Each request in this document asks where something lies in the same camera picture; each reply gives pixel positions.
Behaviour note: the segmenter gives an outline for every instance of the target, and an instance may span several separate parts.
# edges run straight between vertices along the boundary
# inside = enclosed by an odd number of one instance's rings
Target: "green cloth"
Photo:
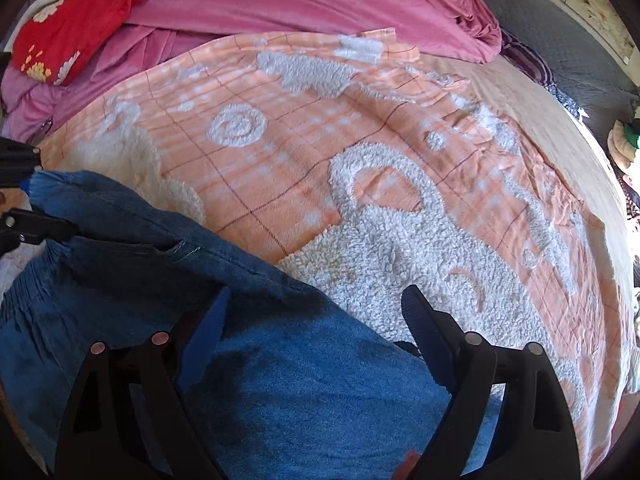
[[[636,134],[630,124],[625,124],[625,138],[636,150],[638,149],[639,134]]]

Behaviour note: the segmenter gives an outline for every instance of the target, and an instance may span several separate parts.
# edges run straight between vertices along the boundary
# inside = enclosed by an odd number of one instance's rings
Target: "black clamp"
[[[452,395],[408,480],[580,480],[574,425],[554,369],[539,343],[492,346],[434,310],[418,287],[402,293],[402,315],[433,379]],[[484,465],[462,476],[493,384],[505,384]]]
[[[0,256],[21,243],[39,245],[46,239],[66,242],[77,234],[78,228],[67,220],[11,208],[0,216]]]
[[[0,138],[0,188],[20,187],[42,169],[40,149]],[[35,211],[12,208],[0,216],[0,256],[20,246],[46,239],[66,242],[78,234],[71,222]]]
[[[174,387],[180,354],[207,313],[188,312],[171,332],[157,332],[138,346],[91,346],[60,427],[55,479],[226,480],[196,436]],[[132,383],[142,385],[173,476],[149,462],[129,392]]]
[[[39,148],[0,137],[0,188],[20,187],[41,169]]]

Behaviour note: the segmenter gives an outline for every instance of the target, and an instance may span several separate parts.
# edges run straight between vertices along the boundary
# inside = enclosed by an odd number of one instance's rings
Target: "red floral cloth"
[[[21,28],[12,63],[37,81],[67,85],[142,1],[58,0]]]

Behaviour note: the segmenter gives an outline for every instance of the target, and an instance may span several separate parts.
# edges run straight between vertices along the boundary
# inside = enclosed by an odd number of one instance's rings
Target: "gray quilted mattress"
[[[558,88],[590,115],[584,123],[602,146],[616,119],[633,119],[638,88],[571,16],[548,0],[484,1],[504,28],[546,60]]]

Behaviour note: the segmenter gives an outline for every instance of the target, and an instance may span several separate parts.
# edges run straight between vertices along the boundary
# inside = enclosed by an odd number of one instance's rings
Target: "pink blanket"
[[[66,88],[9,67],[1,86],[9,112],[2,136],[27,142],[55,130],[118,82],[219,35],[394,27],[401,41],[423,52],[472,62],[491,61],[501,45],[497,20],[482,0],[147,0],[126,23],[134,27],[112,36]]]

